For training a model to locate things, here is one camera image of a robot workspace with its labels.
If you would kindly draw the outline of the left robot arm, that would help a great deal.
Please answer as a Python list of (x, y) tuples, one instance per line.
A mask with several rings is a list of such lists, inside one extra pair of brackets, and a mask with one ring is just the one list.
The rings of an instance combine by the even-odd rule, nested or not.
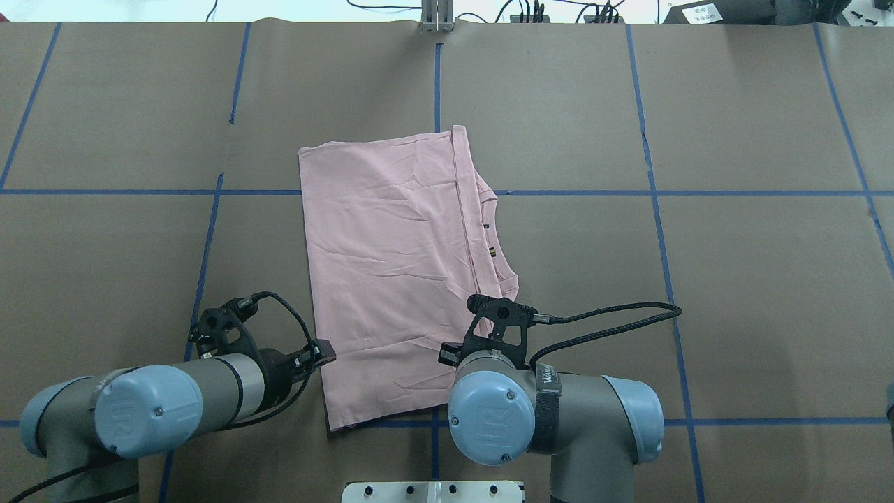
[(137, 502), (140, 459), (272, 419), (300, 397), (293, 384), (304, 388), (335, 358), (329, 341), (313, 340), (290, 356), (236, 351), (48, 386), (19, 420), (23, 446), (48, 462), (48, 477), (13, 501), (50, 489), (53, 502)]

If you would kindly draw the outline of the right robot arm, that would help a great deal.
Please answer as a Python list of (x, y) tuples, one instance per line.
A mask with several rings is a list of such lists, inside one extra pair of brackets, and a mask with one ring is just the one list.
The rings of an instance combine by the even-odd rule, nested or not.
[(495, 350), (463, 356), (458, 343), (443, 344), (439, 362), (456, 370), (447, 414), (457, 449), (485, 466), (549, 456), (552, 502), (632, 502), (635, 466), (662, 452), (664, 411), (644, 382), (520, 370)]

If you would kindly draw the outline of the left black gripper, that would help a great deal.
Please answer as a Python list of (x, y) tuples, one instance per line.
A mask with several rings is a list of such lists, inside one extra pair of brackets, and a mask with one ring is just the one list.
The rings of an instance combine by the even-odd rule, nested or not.
[(261, 349), (260, 358), (264, 364), (265, 394), (262, 407), (281, 404), (293, 387), (294, 370), (316, 370), (325, 364), (335, 362), (337, 353), (329, 340), (311, 340), (301, 350), (290, 357), (275, 349)]

